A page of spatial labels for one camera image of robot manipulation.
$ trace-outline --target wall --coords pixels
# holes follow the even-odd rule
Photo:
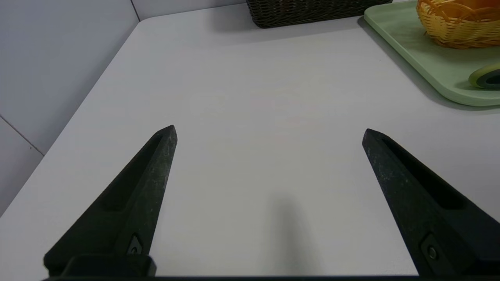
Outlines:
[[[132,0],[141,21],[162,15],[245,3],[245,0]]]
[[[0,216],[138,22],[130,0],[0,0]]]
[[[0,118],[0,216],[44,157]]]

